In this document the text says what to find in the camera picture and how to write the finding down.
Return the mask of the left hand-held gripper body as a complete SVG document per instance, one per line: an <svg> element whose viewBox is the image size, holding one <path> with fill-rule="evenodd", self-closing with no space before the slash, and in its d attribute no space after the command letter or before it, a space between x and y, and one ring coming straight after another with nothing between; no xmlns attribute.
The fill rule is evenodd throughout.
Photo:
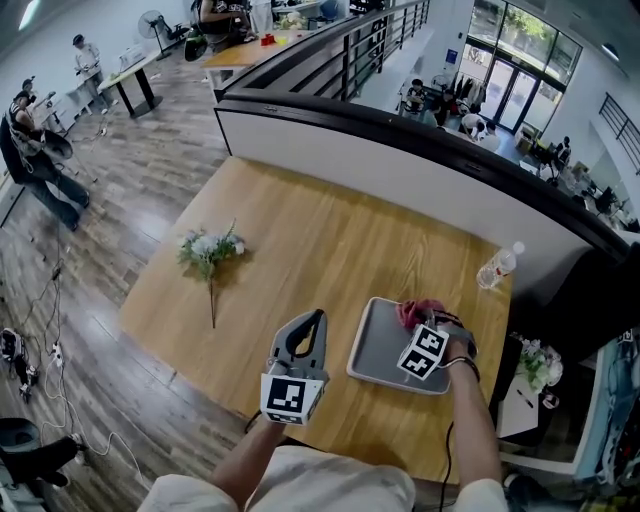
<svg viewBox="0 0 640 512"><path fill-rule="evenodd" d="M261 374L260 412L274 423L305 426L329 383L323 369L294 367L270 358Z"/></svg>

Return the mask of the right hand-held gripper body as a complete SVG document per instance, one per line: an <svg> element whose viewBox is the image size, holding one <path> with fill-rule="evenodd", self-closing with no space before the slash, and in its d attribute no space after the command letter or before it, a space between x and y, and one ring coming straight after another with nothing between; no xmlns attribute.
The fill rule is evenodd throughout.
<svg viewBox="0 0 640 512"><path fill-rule="evenodd" d="M472 332L444 311L434 310L434 312L434 326L419 324L418 321L415 323L412 337L399 356L397 367L406 374L425 381L436 371L448 369L457 363L464 363L472 368L476 379L479 379L479 371L474 362L478 349ZM471 357L458 358L442 366L441 362L450 336L466 339Z"/></svg>

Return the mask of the person's right hand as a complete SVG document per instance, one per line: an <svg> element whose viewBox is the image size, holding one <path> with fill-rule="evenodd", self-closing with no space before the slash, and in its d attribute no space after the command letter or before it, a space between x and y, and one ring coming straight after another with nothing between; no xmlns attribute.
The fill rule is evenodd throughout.
<svg viewBox="0 0 640 512"><path fill-rule="evenodd" d="M445 354L443 356L441 365L445 366L451 361L458 358L470 358L469 343L464 338L456 336L450 336L447 341Z"/></svg>

